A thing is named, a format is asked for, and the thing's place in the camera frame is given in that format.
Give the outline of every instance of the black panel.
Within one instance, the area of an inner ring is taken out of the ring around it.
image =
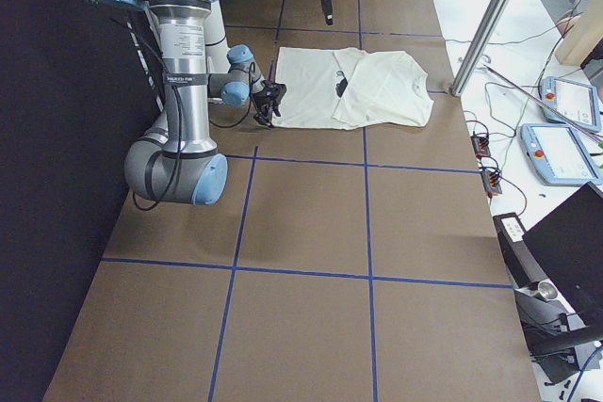
[[[41,400],[157,113],[116,11],[3,0],[0,400]]]
[[[536,261],[586,324],[603,324],[603,194],[583,185],[527,233]]]

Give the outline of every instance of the dark wall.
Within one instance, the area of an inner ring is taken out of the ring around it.
[[[127,31],[83,0],[0,13],[0,400],[41,400],[157,108]]]

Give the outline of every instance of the table surface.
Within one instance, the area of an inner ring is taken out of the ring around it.
[[[459,58],[464,56],[469,46],[468,43],[459,43],[456,40],[473,39],[489,2],[490,0],[434,0],[442,33],[447,40],[448,56],[454,73],[460,68]],[[533,85],[546,62],[548,54],[560,38],[560,33],[548,16],[542,2],[540,0],[510,0],[495,33],[489,40],[491,43],[521,41],[527,37],[539,35],[546,30],[548,31],[541,37],[521,43],[488,45],[485,54],[491,59],[493,68],[516,84]],[[555,57],[551,59],[547,66],[546,75],[562,76],[569,73],[570,75],[566,78],[589,83],[578,67],[563,66]],[[500,83],[501,81],[484,70],[475,71],[462,95],[465,117],[468,120],[473,120],[473,114],[475,114],[478,120],[485,123],[491,132],[509,134],[511,132],[509,128],[502,126],[490,116],[484,91],[485,84],[488,82]],[[491,97],[492,112],[498,119],[512,126],[518,123],[545,122],[542,111],[532,101],[528,102],[526,112],[521,117],[521,110],[527,98],[518,95],[516,91],[496,86],[489,86],[488,91]],[[472,130],[473,124],[469,124],[469,131]],[[505,161],[505,152],[507,148],[509,149],[503,175],[517,184],[528,198],[528,207],[525,214],[521,216],[522,223],[527,229],[545,217],[578,189],[578,187],[544,185],[521,151],[517,138],[511,142],[509,139],[493,137],[493,141],[491,150],[500,164]],[[596,145],[588,139],[585,138],[583,142],[592,153],[600,152]],[[595,162],[600,165],[603,160],[596,157]],[[519,192],[505,182],[502,182],[502,189],[503,194],[495,197],[490,206],[492,215],[519,212],[524,203]],[[565,381],[556,386],[546,386],[544,382],[547,381],[547,378],[540,366],[534,364],[534,372],[539,382],[543,400],[557,400],[561,391],[565,391],[565,394],[568,395],[567,389],[563,387]],[[597,369],[586,373],[574,399],[580,400],[581,397],[603,399],[603,370]]]
[[[45,400],[540,400],[433,1],[333,1],[222,0],[229,42],[405,50],[430,123],[212,129],[222,199],[128,199]]]

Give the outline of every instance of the black monitor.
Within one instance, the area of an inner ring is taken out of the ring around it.
[[[603,325],[603,193],[583,185],[527,233],[538,264],[586,325]]]

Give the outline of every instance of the silver metal rod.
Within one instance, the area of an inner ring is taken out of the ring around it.
[[[456,74],[452,87],[450,87],[450,93],[453,96],[460,96],[463,93],[463,90],[469,82],[469,78],[471,77],[473,70],[475,70],[478,61],[483,54],[483,50],[488,44],[488,41],[490,40],[490,37],[497,26],[498,20],[500,19],[500,16],[508,2],[509,0],[490,1],[488,9],[483,15],[483,19],[481,19],[478,31],[471,41],[471,45],[469,46],[467,54],[463,59],[463,64]]]
[[[584,129],[582,126],[580,126],[579,124],[576,124],[575,121],[570,120],[563,113],[559,112],[558,110],[555,110],[550,105],[546,105],[546,103],[543,103],[542,100],[538,99],[536,96],[534,96],[530,92],[525,91],[522,87],[518,86],[515,82],[509,80],[507,77],[505,77],[504,75],[502,75],[500,72],[495,71],[494,69],[492,69],[491,66],[484,65],[484,67],[485,67],[486,70],[488,70],[489,72],[491,72],[496,77],[504,80],[506,83],[508,83],[509,85],[511,85],[513,88],[517,88],[519,91],[521,91],[523,94],[525,94],[526,96],[528,96],[530,99],[532,99],[536,104],[538,104],[539,106],[541,106],[543,109],[548,110],[550,113],[552,113],[556,117],[561,118],[567,124],[569,124],[570,126],[574,127],[575,129],[579,130],[580,132],[582,132],[585,136],[587,136],[590,140],[592,140],[597,145],[599,143],[601,143],[601,140],[597,136],[591,134],[589,131],[587,131],[586,129]]]

